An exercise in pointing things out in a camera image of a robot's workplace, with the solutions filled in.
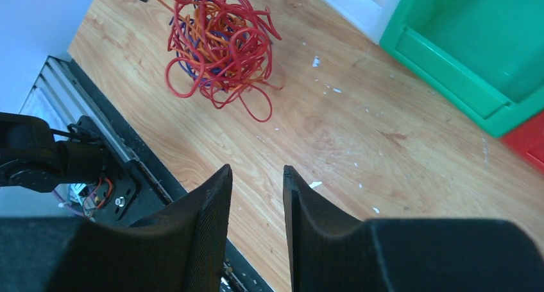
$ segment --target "white paint speck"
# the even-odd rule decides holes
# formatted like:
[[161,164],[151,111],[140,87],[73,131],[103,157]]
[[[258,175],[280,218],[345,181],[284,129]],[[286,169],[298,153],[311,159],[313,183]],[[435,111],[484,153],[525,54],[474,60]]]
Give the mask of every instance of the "white paint speck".
[[314,57],[314,63],[312,63],[312,67],[318,67],[319,66],[319,63],[321,63],[321,60],[319,59],[319,57],[316,55]]
[[319,186],[319,185],[321,185],[321,184],[323,184],[323,182],[319,182],[319,181],[318,181],[318,182],[312,182],[312,183],[310,184],[310,188],[316,188],[317,186]]

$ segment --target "white container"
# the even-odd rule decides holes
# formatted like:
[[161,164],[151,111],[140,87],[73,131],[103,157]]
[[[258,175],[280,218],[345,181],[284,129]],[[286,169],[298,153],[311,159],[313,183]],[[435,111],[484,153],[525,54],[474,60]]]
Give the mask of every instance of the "white container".
[[324,0],[376,44],[379,44],[399,1]]

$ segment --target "tangled wire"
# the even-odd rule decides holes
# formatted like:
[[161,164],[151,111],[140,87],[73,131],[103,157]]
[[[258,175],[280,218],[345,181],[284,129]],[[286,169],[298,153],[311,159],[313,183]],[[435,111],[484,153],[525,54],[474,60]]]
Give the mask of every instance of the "tangled wire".
[[[254,10],[248,0],[173,0],[173,8],[164,0],[158,1],[173,13],[168,51],[175,51],[176,58],[167,64],[164,75],[173,94],[189,98],[199,90],[217,109],[240,99],[252,118],[268,121],[272,102],[256,84],[281,89],[266,81],[272,72],[268,34],[281,40],[272,25],[269,8]],[[181,10],[189,4],[194,13],[192,17],[183,16]],[[169,73],[176,63],[194,80],[188,93],[178,92],[170,82]],[[257,118],[242,98],[244,91],[252,89],[268,101],[269,114],[265,119]],[[227,94],[224,100],[218,98],[222,92]]]

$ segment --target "robotic arm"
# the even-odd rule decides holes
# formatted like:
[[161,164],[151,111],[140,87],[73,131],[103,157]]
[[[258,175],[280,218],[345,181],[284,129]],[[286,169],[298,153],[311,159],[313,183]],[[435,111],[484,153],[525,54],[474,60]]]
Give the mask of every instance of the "robotic arm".
[[[37,117],[0,113],[0,187],[49,193],[59,184],[95,182],[105,169],[104,146],[77,126],[52,130]],[[53,135],[70,141],[56,141]]]

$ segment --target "wire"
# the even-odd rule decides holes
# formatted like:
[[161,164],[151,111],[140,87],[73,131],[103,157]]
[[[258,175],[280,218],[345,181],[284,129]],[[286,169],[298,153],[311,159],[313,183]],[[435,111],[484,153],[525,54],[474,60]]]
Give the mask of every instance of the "wire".
[[94,188],[94,190],[84,199],[83,203],[82,203],[82,207],[83,207],[83,215],[86,217],[86,218],[91,218],[93,214],[91,214],[91,216],[88,216],[87,215],[87,209],[86,209],[86,204],[87,204],[87,200],[89,199],[89,197],[91,196],[94,196],[96,194],[96,191],[100,188],[100,186],[102,185],[102,178],[100,178],[98,180],[98,185]]
[[[272,24],[269,8],[254,10],[249,0],[173,0],[173,7],[164,0],[157,1],[173,14],[167,50],[175,51],[176,57],[166,65],[164,80],[168,89],[179,98],[189,98],[198,90],[217,109],[240,99],[252,118],[268,121],[272,102],[257,84],[283,88],[266,82],[273,62],[268,35],[282,39]],[[194,8],[192,17],[181,14],[187,5]],[[194,81],[187,93],[177,91],[171,83],[174,64]],[[268,103],[269,114],[264,119],[257,118],[242,98],[244,91],[253,89]]]
[[77,139],[79,141],[92,142],[92,141],[97,141],[98,140],[98,138],[96,138],[96,137],[87,137],[87,136],[82,135],[80,133],[74,133],[74,132],[67,133],[67,132],[63,132],[61,130],[55,130],[54,128],[51,129],[51,133],[53,133],[53,135],[59,135],[59,136],[67,137],[67,138],[70,138],[70,139]]
[[108,183],[108,192],[106,193],[106,197],[104,200],[102,200],[102,202],[100,202],[100,204],[96,207],[97,209],[100,209],[102,208],[106,201],[108,201],[108,199],[111,197],[113,191],[114,191],[114,185],[112,183],[112,181],[110,181],[109,178],[105,178],[106,182]]
[[53,191],[51,191],[51,194],[53,194],[53,196],[55,196],[55,198],[67,209],[69,210],[70,212],[74,213],[75,215],[77,216],[81,216],[81,217],[85,217],[84,213],[74,209],[69,202],[66,202],[66,200],[64,200],[60,194],[58,193],[58,191],[56,191],[56,189],[53,189]]

